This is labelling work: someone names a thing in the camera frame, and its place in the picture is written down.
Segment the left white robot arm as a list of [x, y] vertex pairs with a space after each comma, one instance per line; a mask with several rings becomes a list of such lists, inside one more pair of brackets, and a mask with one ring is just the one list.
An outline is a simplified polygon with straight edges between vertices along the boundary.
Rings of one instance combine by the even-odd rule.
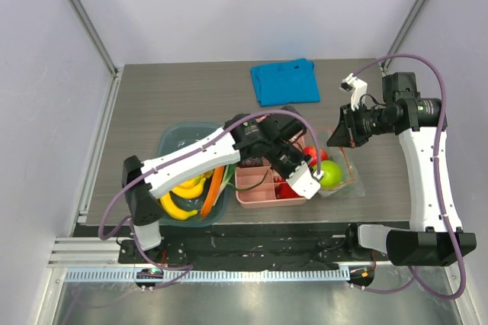
[[159, 199], [177, 185], [210, 170], [235, 165], [249, 158], [266, 159], [287, 184], [306, 199], [320, 188], [321, 174], [311, 170], [309, 159], [292, 145], [292, 138], [312, 127], [294, 108], [239, 114], [222, 127], [180, 150], [140, 160], [124, 161], [120, 193], [130, 209], [136, 254], [147, 263], [162, 254]]

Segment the clear zip top bag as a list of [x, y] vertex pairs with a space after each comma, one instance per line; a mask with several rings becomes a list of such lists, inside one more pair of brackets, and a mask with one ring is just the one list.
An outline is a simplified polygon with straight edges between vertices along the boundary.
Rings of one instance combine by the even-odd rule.
[[[329, 159], [338, 163], [342, 169], [342, 182], [334, 189], [318, 191], [321, 198], [331, 198], [332, 196], [351, 195], [363, 197], [365, 195], [365, 187], [360, 179], [358, 170], [356, 169], [352, 159], [342, 147], [329, 147], [326, 145], [327, 140], [332, 134], [330, 127], [318, 127], [315, 129], [316, 137], [319, 142], [319, 148], [323, 148], [329, 154]], [[315, 146], [310, 133], [304, 137], [303, 148], [305, 146]]]

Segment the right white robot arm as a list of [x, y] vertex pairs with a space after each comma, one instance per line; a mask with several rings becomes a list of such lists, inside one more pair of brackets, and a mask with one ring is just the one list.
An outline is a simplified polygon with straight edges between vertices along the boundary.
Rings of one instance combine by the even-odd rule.
[[409, 229], [353, 224], [344, 242], [347, 256], [360, 260], [375, 250], [397, 266], [443, 267], [457, 260], [454, 243], [462, 255], [472, 252], [476, 236], [464, 232], [451, 194], [447, 133], [437, 129], [441, 100], [423, 98], [412, 72], [383, 77], [383, 101], [372, 108], [363, 102], [368, 85], [357, 76], [347, 76], [340, 88], [350, 93], [351, 101], [339, 109], [339, 123], [327, 146], [357, 148], [374, 135], [395, 134], [405, 156], [411, 197]]

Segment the red pepper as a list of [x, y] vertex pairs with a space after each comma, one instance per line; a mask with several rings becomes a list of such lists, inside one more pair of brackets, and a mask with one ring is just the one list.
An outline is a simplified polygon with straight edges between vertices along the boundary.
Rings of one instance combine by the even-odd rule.
[[310, 158], [309, 166], [316, 166], [318, 158], [320, 158], [321, 161], [325, 161], [329, 159], [329, 154], [326, 152], [325, 149], [323, 148], [317, 149], [316, 147], [311, 145], [305, 146], [303, 148], [303, 153], [309, 156]]

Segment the green apple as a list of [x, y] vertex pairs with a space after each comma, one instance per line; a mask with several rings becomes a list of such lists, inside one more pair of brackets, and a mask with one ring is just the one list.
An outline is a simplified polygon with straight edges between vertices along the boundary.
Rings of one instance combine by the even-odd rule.
[[342, 182], [342, 169], [337, 162], [325, 160], [321, 162], [323, 177], [320, 179], [320, 185], [323, 190], [336, 188]]

